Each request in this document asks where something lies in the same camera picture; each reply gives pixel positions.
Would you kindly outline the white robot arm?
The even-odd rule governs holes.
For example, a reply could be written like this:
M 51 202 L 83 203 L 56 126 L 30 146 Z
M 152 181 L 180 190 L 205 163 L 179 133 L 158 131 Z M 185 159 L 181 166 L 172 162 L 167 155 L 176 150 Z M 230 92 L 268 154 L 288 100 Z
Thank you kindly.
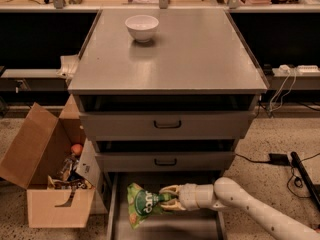
M 276 240 L 320 240 L 320 234 L 246 192 L 234 180 L 221 177 L 212 184 L 187 183 L 164 187 L 160 193 L 174 196 L 165 210 L 224 211 L 237 208 L 245 212 Z

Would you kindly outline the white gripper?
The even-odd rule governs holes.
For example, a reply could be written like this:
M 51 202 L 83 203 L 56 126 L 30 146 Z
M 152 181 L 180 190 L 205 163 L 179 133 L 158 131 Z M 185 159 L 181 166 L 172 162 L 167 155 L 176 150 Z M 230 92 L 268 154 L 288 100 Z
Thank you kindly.
M 159 193 L 168 193 L 174 196 L 179 195 L 179 201 L 172 199 L 160 204 L 167 211 L 182 211 L 183 208 L 187 211 L 203 208 L 211 209 L 217 201 L 212 184 L 197 185 L 188 183 L 181 186 L 170 185 L 161 188 Z

